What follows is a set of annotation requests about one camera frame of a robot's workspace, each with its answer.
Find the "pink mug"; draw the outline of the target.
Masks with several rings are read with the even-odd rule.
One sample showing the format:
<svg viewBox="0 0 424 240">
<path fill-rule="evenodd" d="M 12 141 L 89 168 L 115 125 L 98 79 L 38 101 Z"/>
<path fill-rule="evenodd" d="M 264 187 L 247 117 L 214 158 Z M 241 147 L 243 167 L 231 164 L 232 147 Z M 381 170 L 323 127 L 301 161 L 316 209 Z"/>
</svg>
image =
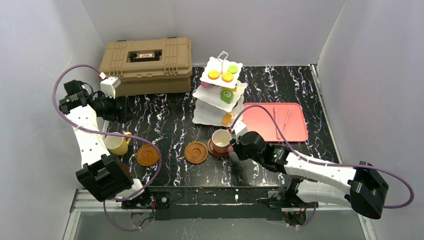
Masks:
<svg viewBox="0 0 424 240">
<path fill-rule="evenodd" d="M 212 134 L 211 138 L 212 138 L 212 141 L 216 145 L 218 145 L 220 147 L 230 146 L 230 148 L 232 149 L 231 144 L 230 144 L 230 141 L 232 140 L 232 135 L 230 134 L 230 132 L 228 130 L 225 130 L 225 129 L 216 130 Z"/>
</svg>

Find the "orange biscuit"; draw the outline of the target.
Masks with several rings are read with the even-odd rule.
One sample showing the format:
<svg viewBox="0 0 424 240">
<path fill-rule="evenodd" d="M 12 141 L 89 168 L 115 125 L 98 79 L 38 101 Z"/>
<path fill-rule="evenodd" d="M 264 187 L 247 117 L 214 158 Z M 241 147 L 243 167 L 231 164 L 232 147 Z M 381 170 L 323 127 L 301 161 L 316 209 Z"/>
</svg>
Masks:
<svg viewBox="0 0 424 240">
<path fill-rule="evenodd" d="M 221 120 L 221 124 L 224 126 L 229 126 L 232 122 L 233 122 L 233 115 L 230 113 L 226 113 Z"/>
</svg>

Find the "yellow mug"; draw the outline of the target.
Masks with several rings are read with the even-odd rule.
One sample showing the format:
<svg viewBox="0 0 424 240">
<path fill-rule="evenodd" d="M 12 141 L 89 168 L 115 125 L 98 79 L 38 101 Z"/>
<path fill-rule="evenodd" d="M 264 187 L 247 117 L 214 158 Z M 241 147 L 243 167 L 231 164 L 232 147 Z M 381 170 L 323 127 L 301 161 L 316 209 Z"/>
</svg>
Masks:
<svg viewBox="0 0 424 240">
<path fill-rule="evenodd" d="M 128 136 L 131 136 L 131 132 L 125 132 L 123 133 L 125 137 L 123 136 L 112 136 L 107 135 L 104 139 L 105 147 L 112 153 L 117 156 L 123 156 L 128 152 L 129 144 L 131 141 L 131 138 Z"/>
</svg>

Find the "white three-tier cake stand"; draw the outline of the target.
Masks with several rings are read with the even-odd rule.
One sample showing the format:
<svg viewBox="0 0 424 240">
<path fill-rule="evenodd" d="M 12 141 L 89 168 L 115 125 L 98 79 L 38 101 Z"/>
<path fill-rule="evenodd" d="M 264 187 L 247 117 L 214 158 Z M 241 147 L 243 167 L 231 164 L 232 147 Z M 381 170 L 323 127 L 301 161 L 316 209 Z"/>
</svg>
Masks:
<svg viewBox="0 0 424 240">
<path fill-rule="evenodd" d="M 192 93 L 195 98 L 193 124 L 230 127 L 241 112 L 248 84 L 239 80 L 243 64 L 228 57 L 223 50 L 206 63 L 200 85 Z"/>
</svg>

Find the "single brown wooden coaster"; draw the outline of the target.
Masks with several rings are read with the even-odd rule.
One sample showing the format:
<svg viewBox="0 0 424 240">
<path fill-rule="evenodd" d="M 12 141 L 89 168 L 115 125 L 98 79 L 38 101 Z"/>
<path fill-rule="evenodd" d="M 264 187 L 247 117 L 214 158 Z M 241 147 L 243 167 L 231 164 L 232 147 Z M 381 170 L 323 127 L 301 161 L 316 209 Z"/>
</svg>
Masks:
<svg viewBox="0 0 424 240">
<path fill-rule="evenodd" d="M 208 155 L 208 148 L 201 141 L 190 142 L 184 149 L 184 157 L 191 164 L 203 163 Z"/>
</svg>

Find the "stack of brown wooden coasters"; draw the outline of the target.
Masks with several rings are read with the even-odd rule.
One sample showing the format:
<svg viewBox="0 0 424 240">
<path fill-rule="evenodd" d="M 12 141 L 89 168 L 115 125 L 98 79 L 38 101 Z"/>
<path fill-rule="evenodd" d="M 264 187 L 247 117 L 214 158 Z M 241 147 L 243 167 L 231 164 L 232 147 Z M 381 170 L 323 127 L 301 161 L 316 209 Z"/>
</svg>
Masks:
<svg viewBox="0 0 424 240">
<path fill-rule="evenodd" d="M 159 161 L 159 155 L 153 146 L 144 144 L 136 152 L 136 161 L 143 167 L 150 167 Z"/>
</svg>

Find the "green roll cake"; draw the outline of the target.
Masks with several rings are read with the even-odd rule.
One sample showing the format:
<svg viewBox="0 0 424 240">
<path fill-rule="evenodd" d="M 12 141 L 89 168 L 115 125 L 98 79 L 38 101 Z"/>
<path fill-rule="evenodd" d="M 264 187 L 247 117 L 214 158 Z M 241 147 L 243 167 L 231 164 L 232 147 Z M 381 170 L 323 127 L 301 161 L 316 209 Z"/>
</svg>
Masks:
<svg viewBox="0 0 424 240">
<path fill-rule="evenodd" d="M 220 100 L 225 102 L 226 104 L 231 104 L 234 100 L 234 92 L 231 90 L 222 90 L 220 92 Z"/>
</svg>

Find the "tan plastic tool case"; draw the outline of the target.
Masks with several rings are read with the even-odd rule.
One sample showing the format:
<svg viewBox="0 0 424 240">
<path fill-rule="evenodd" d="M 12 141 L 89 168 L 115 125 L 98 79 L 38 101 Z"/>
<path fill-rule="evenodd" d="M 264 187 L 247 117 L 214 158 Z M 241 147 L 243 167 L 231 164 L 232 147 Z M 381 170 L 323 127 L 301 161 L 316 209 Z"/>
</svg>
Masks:
<svg viewBox="0 0 424 240">
<path fill-rule="evenodd" d="M 98 69 L 120 79 L 117 96 L 189 93 L 192 42 L 187 37 L 109 42 Z"/>
</svg>

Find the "pink cake slice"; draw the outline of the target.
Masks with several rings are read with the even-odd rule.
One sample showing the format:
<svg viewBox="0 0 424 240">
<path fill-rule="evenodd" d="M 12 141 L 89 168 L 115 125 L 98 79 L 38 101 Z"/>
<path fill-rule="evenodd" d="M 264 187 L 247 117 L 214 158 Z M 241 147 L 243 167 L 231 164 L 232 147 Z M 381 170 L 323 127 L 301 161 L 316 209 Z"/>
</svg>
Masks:
<svg viewBox="0 0 424 240">
<path fill-rule="evenodd" d="M 211 86 L 211 84 L 208 83 L 208 82 L 202 81 L 201 82 L 201 86 L 207 89 L 207 88 L 209 88 Z"/>
</svg>

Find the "green round macaron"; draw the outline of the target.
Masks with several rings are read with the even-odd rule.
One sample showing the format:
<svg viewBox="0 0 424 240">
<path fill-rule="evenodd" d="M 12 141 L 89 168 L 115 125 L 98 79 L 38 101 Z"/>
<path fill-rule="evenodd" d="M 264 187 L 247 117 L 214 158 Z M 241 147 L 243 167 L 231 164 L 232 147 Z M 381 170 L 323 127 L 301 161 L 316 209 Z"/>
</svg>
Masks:
<svg viewBox="0 0 424 240">
<path fill-rule="evenodd" d="M 233 75 L 235 75 L 238 72 L 239 68 L 237 65 L 229 65 L 227 68 L 227 71 Z"/>
</svg>

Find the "round orange waffle cookie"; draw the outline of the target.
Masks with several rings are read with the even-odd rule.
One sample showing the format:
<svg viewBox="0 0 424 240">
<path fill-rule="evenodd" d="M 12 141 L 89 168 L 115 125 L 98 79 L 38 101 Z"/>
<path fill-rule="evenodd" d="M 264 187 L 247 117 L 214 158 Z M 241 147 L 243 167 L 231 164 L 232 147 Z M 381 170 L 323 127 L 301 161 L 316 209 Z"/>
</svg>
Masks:
<svg viewBox="0 0 424 240">
<path fill-rule="evenodd" d="M 218 70 L 210 70 L 207 73 L 207 76 L 210 80 L 217 80 L 221 76 L 221 74 Z"/>
</svg>

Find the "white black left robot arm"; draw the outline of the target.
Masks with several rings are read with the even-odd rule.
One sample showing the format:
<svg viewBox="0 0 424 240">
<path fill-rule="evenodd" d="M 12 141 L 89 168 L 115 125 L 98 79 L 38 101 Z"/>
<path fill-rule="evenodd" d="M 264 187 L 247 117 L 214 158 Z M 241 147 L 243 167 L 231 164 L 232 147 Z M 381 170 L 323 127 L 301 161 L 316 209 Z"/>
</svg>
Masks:
<svg viewBox="0 0 424 240">
<path fill-rule="evenodd" d="M 119 123 L 134 118 L 128 98 L 116 96 L 120 84 L 118 77 L 110 76 L 101 81 L 101 90 L 94 97 L 82 81 L 71 80 L 63 85 L 66 96 L 58 106 L 65 118 L 74 124 L 81 154 L 81 169 L 76 171 L 76 177 L 100 202 L 114 198 L 129 201 L 145 193 L 142 182 L 131 176 L 115 154 L 110 154 L 99 134 L 98 118 Z"/>
</svg>

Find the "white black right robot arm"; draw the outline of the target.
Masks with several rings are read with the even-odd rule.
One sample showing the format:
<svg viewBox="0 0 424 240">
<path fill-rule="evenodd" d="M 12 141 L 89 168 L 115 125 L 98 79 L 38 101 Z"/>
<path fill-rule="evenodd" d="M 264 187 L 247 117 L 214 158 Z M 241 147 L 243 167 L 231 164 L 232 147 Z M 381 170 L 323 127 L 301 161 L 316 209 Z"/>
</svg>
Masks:
<svg viewBox="0 0 424 240">
<path fill-rule="evenodd" d="M 229 144 L 239 160 L 253 160 L 270 172 L 296 176 L 286 189 L 287 200 L 350 207 L 374 220 L 382 216 L 389 185 L 368 162 L 347 166 L 307 158 L 286 145 L 266 142 L 255 131 L 233 138 Z"/>
</svg>

